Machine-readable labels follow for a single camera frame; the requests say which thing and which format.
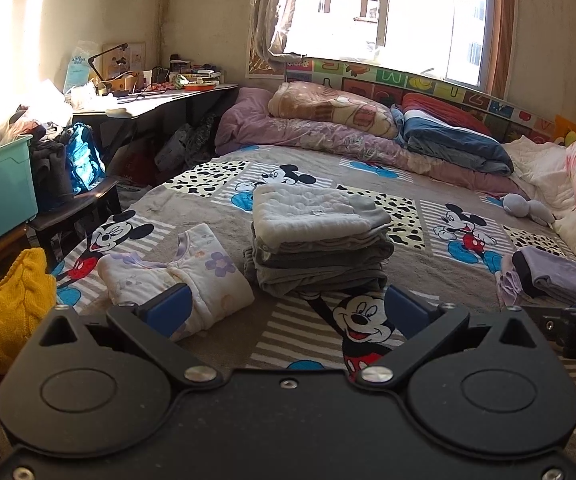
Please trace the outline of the white quilted baby garment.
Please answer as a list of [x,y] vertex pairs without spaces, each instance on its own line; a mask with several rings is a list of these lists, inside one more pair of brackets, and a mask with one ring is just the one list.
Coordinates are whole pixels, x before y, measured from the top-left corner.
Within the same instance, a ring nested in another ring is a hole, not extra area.
[[390,222],[372,198],[333,188],[263,184],[253,192],[253,240],[259,238],[271,252],[283,244],[388,231]]

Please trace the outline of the grey folded clothes stack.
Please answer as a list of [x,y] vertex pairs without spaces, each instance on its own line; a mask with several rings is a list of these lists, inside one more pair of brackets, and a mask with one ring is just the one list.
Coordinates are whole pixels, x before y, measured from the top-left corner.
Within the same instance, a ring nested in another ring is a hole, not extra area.
[[271,252],[259,238],[243,252],[243,274],[274,297],[311,292],[380,290],[394,244],[386,229],[338,240],[283,244]]

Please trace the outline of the floral white rolled garment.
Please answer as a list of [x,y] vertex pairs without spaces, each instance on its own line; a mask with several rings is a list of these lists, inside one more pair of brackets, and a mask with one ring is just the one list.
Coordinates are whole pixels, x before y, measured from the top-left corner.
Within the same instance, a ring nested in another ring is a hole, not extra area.
[[131,254],[102,257],[97,271],[112,304],[133,302],[141,306],[177,284],[192,293],[192,313],[172,340],[208,330],[254,300],[251,285],[233,263],[221,242],[205,223],[178,236],[172,261],[150,262]]

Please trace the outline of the purple grey folded blanket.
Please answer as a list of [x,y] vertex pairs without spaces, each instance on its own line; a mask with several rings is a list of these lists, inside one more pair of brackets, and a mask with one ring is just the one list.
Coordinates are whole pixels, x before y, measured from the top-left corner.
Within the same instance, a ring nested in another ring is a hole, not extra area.
[[546,299],[576,304],[576,262],[540,248],[526,246],[503,257],[495,281],[505,306]]

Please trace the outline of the Mickey Mouse fleece blanket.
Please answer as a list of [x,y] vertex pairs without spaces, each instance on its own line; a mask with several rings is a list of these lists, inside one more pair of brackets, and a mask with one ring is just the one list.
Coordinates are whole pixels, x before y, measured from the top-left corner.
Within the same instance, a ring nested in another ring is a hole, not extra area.
[[176,284],[173,339],[249,367],[373,364],[407,335],[387,290],[431,306],[576,307],[576,255],[547,224],[512,217],[505,177],[429,178],[298,148],[201,162],[104,220],[54,268],[79,312],[144,304]]

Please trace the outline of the yellow knitted sweater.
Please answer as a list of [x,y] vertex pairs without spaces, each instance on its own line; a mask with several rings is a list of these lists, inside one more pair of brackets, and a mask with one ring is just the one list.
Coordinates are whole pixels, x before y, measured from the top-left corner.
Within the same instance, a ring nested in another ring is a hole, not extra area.
[[56,305],[56,279],[40,248],[23,250],[0,280],[0,375]]

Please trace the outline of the cream yellow quilt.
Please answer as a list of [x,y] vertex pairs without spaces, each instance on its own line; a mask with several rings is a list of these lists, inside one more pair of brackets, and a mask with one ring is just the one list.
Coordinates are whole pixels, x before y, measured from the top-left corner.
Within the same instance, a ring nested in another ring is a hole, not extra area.
[[514,164],[514,180],[530,198],[554,215],[553,230],[576,256],[576,200],[565,167],[566,148],[550,142],[536,144],[526,136],[504,143]]

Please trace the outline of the blue plastic bag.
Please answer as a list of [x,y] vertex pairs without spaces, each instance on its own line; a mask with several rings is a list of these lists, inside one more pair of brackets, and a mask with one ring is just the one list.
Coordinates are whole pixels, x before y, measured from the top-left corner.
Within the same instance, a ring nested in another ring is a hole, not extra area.
[[75,195],[91,191],[105,178],[105,166],[94,143],[94,130],[76,122],[65,130],[66,169]]

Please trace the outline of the dark wooden desk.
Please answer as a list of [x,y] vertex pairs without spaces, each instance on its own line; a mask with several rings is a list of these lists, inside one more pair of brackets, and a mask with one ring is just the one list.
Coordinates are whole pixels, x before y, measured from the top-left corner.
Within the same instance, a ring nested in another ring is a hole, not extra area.
[[212,90],[159,92],[126,96],[117,108],[81,110],[72,116],[94,131],[94,142],[102,162],[109,168],[123,146],[153,134],[166,141],[179,127],[196,127],[207,115],[220,115],[230,107],[239,91],[237,84],[220,84]]

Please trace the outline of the blue folded blanket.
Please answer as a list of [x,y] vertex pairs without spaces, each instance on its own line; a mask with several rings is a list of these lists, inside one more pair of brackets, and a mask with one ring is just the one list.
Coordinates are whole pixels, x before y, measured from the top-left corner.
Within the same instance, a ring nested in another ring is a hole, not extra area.
[[502,144],[484,133],[448,125],[416,108],[403,112],[392,105],[390,112],[399,128],[395,142],[410,152],[482,174],[510,176],[514,172],[514,163]]

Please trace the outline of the pink purple comforter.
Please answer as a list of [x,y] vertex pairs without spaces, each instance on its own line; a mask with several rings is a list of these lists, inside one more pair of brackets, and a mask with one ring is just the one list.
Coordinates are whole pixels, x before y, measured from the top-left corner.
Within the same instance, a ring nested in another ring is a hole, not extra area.
[[509,177],[482,174],[442,159],[416,154],[381,136],[332,122],[273,117],[267,110],[270,100],[271,92],[265,89],[239,89],[235,104],[225,111],[216,131],[215,148],[218,155],[253,144],[303,148],[402,169],[490,195],[524,194]]

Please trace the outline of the colourful alphabet foam mat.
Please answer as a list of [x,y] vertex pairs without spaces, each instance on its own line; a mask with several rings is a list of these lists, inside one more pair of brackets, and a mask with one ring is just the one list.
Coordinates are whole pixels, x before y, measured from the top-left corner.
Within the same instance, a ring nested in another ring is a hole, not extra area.
[[565,146],[576,140],[576,124],[561,116],[548,120],[478,90],[400,70],[307,58],[287,64],[285,79],[322,84],[388,106],[402,104],[408,93],[431,96],[464,110],[482,122],[491,136],[502,143],[521,136],[535,143],[553,142]]

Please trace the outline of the orange floral pillow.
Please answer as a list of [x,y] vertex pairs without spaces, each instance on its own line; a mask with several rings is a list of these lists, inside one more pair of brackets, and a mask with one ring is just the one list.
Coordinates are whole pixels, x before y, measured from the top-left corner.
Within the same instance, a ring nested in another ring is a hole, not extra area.
[[268,101],[267,110],[274,117],[331,122],[386,139],[399,133],[389,107],[312,82],[284,82]]

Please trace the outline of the beige window curtain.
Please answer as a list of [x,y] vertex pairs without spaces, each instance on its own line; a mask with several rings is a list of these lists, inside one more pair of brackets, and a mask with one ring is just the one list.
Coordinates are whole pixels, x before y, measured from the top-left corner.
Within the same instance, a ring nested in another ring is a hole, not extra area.
[[301,58],[287,48],[296,4],[297,0],[251,0],[250,47],[273,70]]

